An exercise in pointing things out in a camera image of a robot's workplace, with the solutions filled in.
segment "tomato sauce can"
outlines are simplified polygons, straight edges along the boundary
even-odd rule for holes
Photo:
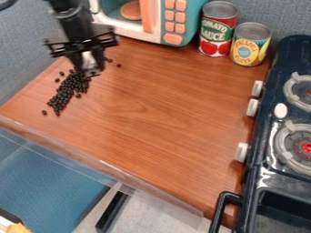
[[[230,57],[241,66],[257,66],[265,60],[270,40],[271,31],[265,25],[254,22],[238,25]]]
[[[207,56],[229,54],[236,27],[238,11],[225,1],[214,1],[203,6],[199,52]]]

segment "pile of black beans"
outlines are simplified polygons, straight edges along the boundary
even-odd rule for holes
[[[60,76],[65,76],[64,72],[59,72]],[[89,88],[89,83],[92,80],[90,76],[82,76],[77,74],[74,70],[69,70],[69,75],[61,82],[57,88],[57,94],[53,96],[47,104],[54,109],[57,116],[60,116],[60,112],[65,109],[70,99],[75,96],[81,97],[81,93],[86,93]]]

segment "white tile floor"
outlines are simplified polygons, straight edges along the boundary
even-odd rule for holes
[[[93,208],[76,228],[75,233],[96,233],[95,224],[102,216],[117,190],[116,184]],[[121,209],[116,221],[108,233],[207,233],[210,220],[185,214],[183,210],[168,209],[171,205],[160,207],[159,202],[150,195],[139,193],[129,198]],[[221,228],[219,233],[229,233],[228,228]]]

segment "stove knob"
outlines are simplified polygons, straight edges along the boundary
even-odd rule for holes
[[[288,112],[287,106],[283,103],[278,103],[275,107],[275,116],[276,118],[283,119],[286,117]]]
[[[259,101],[251,98],[248,102],[246,114],[249,117],[254,117],[258,109]]]
[[[252,96],[260,97],[261,91],[263,90],[264,82],[256,80],[253,85]]]
[[[235,160],[243,164],[246,161],[247,149],[248,144],[240,142],[237,145]]]

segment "wood grain surface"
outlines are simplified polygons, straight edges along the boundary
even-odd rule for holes
[[[3,105],[0,114],[43,133],[46,140],[59,140],[154,185],[211,218],[220,192],[240,191],[243,166],[234,154],[237,143],[250,135],[253,119],[245,116],[246,106],[254,81],[265,78],[268,62],[244,67],[227,56],[201,56],[195,45],[173,48],[128,38],[106,56],[114,62],[61,116],[46,102],[55,94],[58,72],[71,68],[65,58]],[[48,116],[41,114],[43,109]],[[101,163],[85,163],[106,171]],[[131,178],[126,182],[135,185]],[[233,215],[232,209],[226,212],[228,226]]]

